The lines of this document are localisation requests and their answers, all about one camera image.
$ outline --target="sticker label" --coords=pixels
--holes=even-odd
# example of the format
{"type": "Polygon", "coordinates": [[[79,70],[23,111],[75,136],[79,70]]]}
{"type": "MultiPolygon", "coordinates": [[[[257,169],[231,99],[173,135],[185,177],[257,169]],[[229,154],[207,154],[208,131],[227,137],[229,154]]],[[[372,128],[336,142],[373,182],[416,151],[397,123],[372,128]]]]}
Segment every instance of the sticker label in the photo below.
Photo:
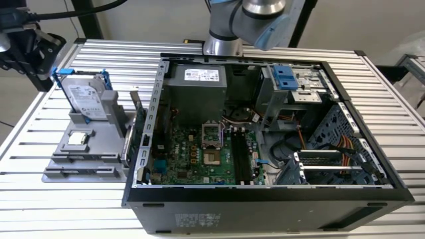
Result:
{"type": "Polygon", "coordinates": [[[221,213],[179,213],[176,214],[177,227],[217,227],[221,213]]]}
{"type": "Polygon", "coordinates": [[[78,108],[92,120],[107,118],[104,108],[100,103],[96,90],[91,86],[70,85],[71,96],[78,104],[78,108]]]}
{"type": "Polygon", "coordinates": [[[257,123],[259,119],[260,119],[260,115],[255,114],[252,117],[252,121],[257,123]]]}
{"type": "Polygon", "coordinates": [[[70,159],[84,159],[84,157],[83,156],[78,156],[78,155],[72,155],[72,156],[70,156],[70,159]]]}
{"type": "Polygon", "coordinates": [[[219,70],[187,69],[185,81],[220,81],[219,70]]]}

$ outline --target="chip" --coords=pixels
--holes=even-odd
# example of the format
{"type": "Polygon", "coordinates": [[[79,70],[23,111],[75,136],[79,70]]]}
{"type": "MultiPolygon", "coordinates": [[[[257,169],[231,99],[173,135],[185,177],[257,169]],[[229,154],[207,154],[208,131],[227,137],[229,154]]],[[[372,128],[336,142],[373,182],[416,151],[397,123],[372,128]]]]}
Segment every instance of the chip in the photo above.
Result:
{"type": "Polygon", "coordinates": [[[220,165],[220,151],[219,150],[204,150],[204,164],[205,165],[220,165]]]}
{"type": "Polygon", "coordinates": [[[188,172],[177,172],[177,178],[187,178],[188,172]]]}

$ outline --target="motherboard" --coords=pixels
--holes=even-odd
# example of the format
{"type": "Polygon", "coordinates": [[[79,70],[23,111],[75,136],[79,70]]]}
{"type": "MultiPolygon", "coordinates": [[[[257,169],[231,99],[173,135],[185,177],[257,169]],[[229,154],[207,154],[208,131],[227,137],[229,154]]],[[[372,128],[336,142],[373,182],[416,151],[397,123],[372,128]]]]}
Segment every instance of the motherboard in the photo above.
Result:
{"type": "Polygon", "coordinates": [[[220,125],[216,128],[212,124],[205,124],[203,128],[175,128],[168,157],[155,160],[152,183],[161,185],[264,185],[263,166],[256,165],[255,162],[259,158],[255,133],[247,130],[245,132],[239,131],[237,134],[243,139],[239,140],[241,142],[235,142],[236,131],[225,130],[220,128],[220,125]],[[221,147],[205,145],[205,142],[219,141],[221,147]],[[247,168],[244,172],[240,171],[241,164],[247,168]],[[248,177],[243,182],[239,181],[241,174],[245,178],[248,177]]]}

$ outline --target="gray floor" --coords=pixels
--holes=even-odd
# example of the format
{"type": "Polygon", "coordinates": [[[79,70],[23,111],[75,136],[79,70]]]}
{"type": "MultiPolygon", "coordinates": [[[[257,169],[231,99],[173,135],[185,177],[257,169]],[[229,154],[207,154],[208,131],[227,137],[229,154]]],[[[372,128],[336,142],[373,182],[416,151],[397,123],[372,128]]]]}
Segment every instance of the gray floor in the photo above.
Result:
{"type": "MultiPolygon", "coordinates": [[[[0,121],[16,125],[36,95],[38,90],[30,79],[0,77],[0,121]]],[[[11,130],[0,123],[0,144],[11,130]]]]}

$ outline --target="metal frame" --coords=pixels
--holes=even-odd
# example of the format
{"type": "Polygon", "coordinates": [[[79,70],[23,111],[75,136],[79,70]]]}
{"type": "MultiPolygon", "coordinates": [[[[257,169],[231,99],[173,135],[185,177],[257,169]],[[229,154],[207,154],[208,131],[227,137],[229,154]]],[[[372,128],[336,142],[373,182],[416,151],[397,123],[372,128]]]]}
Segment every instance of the metal frame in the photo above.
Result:
{"type": "MultiPolygon", "coordinates": [[[[63,64],[79,70],[111,72],[119,102],[133,110],[129,91],[139,90],[147,107],[160,53],[201,54],[200,44],[88,40],[79,43],[63,64]]],[[[425,131],[393,86],[353,51],[275,48],[268,52],[245,46],[247,57],[328,61],[417,204],[405,206],[351,232],[217,235],[227,238],[416,239],[425,237],[425,131]]],[[[80,237],[115,239],[149,237],[132,211],[121,209],[124,183],[42,183],[48,157],[70,123],[68,103],[52,89],[35,105],[4,149],[0,161],[2,235],[11,237],[80,237]]]]}

